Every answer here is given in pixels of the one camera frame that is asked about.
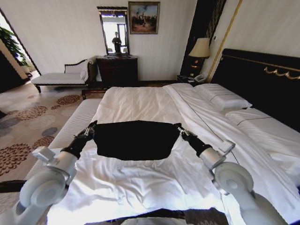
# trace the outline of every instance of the pillow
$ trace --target pillow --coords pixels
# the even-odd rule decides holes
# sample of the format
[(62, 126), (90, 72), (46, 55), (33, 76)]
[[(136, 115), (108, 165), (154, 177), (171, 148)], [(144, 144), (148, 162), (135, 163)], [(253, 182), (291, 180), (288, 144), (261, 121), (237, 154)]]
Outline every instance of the pillow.
[(88, 73), (88, 66), (89, 66), (89, 60), (86, 60), (83, 62), (83, 68), (80, 73), (80, 79), (87, 81), (89, 78), (89, 73)]
[(229, 108), (241, 109), (252, 106), (247, 100), (216, 83), (205, 83), (194, 88), (220, 111)]
[(288, 174), (300, 177), (300, 133), (257, 109), (232, 111), (225, 116)]

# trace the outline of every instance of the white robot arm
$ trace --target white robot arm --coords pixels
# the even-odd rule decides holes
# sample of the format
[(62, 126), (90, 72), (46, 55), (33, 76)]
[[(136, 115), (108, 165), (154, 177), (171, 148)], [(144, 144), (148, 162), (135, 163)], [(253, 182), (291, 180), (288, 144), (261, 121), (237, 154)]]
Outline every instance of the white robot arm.
[(263, 196), (253, 190), (251, 174), (241, 165), (224, 162), (226, 155), (232, 151), (235, 144), (229, 140), (223, 142), (219, 149), (221, 155), (210, 145), (203, 143), (197, 136), (175, 124), (182, 138), (188, 141), (211, 172), (215, 187), (225, 194), (232, 194), (240, 205), (240, 213), (247, 225), (287, 225), (273, 205)]
[[(97, 121), (91, 123), (57, 157), (46, 147), (39, 147), (33, 152), (34, 156), (46, 162), (49, 170), (40, 172), (26, 181), (20, 192), (20, 200), (0, 215), (0, 224), (35, 225), (48, 206), (63, 199), (76, 174), (75, 162), (79, 159), (86, 142), (93, 138), (96, 124)], [(252, 177), (244, 167), (224, 162), (225, 156), (234, 148), (234, 143), (226, 140), (220, 148), (224, 153), (221, 155), (182, 128), (181, 124), (175, 126), (212, 173), (212, 182), (218, 190), (235, 197), (247, 225), (287, 224), (267, 199), (253, 191)]]
[(1, 225), (35, 225), (48, 206), (60, 202), (68, 191), (76, 169), (75, 162), (87, 141), (95, 133), (97, 121), (75, 136), (72, 143), (58, 156), (46, 147), (39, 147), (33, 155), (44, 161), (48, 171), (39, 172), (26, 181), (20, 200), (0, 215)]

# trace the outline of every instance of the dresser drawer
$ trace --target dresser drawer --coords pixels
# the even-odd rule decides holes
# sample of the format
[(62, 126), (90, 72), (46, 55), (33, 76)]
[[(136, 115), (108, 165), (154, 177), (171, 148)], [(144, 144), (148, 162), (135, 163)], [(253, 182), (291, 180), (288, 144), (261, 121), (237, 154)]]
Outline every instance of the dresser drawer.
[(137, 57), (97, 58), (104, 86), (136, 86)]

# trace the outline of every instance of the framed painting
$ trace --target framed painting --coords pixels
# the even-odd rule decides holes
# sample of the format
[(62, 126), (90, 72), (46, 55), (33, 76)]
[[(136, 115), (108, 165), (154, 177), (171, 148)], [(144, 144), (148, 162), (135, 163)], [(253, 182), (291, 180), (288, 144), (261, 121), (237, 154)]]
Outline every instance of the framed painting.
[(129, 1), (130, 34), (157, 34), (159, 1)]

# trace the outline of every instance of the telephone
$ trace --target telephone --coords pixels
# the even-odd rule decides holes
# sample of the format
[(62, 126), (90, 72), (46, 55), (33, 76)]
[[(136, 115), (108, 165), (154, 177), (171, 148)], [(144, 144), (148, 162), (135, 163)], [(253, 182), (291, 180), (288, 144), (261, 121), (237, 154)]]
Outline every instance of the telephone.
[(205, 78), (203, 77), (202, 74), (199, 74), (198, 76), (194, 77), (194, 80), (197, 81), (197, 82), (199, 82), (199, 83), (202, 83), (202, 82), (205, 81)]

